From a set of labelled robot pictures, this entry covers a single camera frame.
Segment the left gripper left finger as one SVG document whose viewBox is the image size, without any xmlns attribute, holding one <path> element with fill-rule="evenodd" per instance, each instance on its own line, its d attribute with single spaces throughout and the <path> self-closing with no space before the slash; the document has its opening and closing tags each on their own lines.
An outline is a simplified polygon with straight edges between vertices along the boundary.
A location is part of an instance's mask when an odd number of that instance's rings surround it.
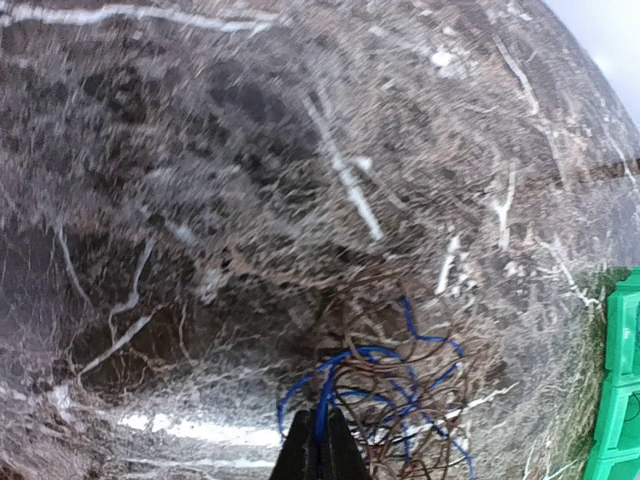
<svg viewBox="0 0 640 480">
<path fill-rule="evenodd" d="M 316 411 L 300 410 L 293 419 L 270 480 L 316 480 L 319 446 L 315 440 Z"/>
</svg>

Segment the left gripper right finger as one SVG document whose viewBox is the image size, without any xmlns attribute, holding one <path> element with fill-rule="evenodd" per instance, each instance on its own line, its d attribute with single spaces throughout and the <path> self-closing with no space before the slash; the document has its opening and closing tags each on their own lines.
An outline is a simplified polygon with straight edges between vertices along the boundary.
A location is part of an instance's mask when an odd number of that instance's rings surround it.
<svg viewBox="0 0 640 480">
<path fill-rule="evenodd" d="M 322 442 L 322 478 L 371 480 L 346 419 L 337 409 L 329 413 Z"/>
</svg>

